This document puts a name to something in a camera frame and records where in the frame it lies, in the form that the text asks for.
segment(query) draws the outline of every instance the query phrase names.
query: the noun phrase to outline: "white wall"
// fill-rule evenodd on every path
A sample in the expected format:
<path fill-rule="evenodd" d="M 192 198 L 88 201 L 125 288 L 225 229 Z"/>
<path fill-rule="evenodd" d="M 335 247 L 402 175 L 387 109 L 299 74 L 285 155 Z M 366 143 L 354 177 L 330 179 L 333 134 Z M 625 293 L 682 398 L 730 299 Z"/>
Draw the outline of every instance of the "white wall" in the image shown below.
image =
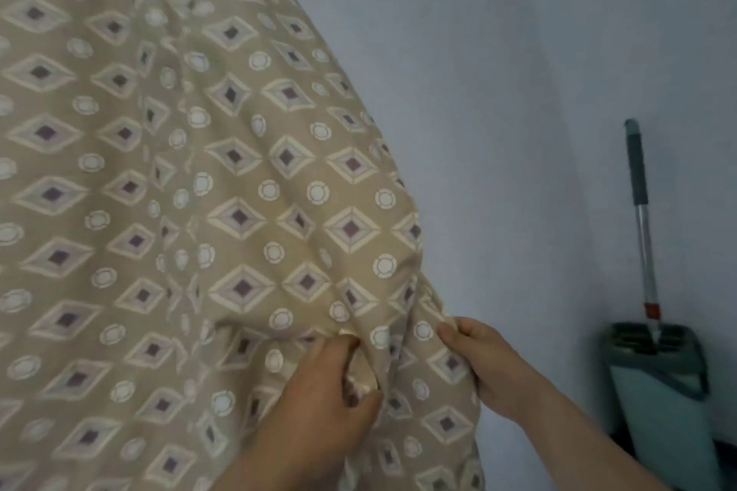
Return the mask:
<path fill-rule="evenodd" d="M 604 420 L 605 299 L 532 0 L 300 0 L 397 157 L 454 313 L 497 326 Z M 552 488 L 519 430 L 478 432 L 489 488 Z"/>
<path fill-rule="evenodd" d="M 642 124 L 664 317 L 691 324 L 737 443 L 737 0 L 534 0 L 615 319 L 640 315 L 622 123 Z"/>

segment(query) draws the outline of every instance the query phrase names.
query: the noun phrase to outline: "mop bucket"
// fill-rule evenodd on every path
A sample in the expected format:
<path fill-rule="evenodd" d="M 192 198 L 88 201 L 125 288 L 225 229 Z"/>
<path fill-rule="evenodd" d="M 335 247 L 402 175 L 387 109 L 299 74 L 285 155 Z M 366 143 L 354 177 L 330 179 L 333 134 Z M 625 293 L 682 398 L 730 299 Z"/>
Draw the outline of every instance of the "mop bucket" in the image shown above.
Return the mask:
<path fill-rule="evenodd" d="M 663 325 L 655 352 L 645 324 L 617 323 L 604 336 L 603 356 L 640 463 L 682 491 L 719 491 L 709 379 L 694 332 Z"/>

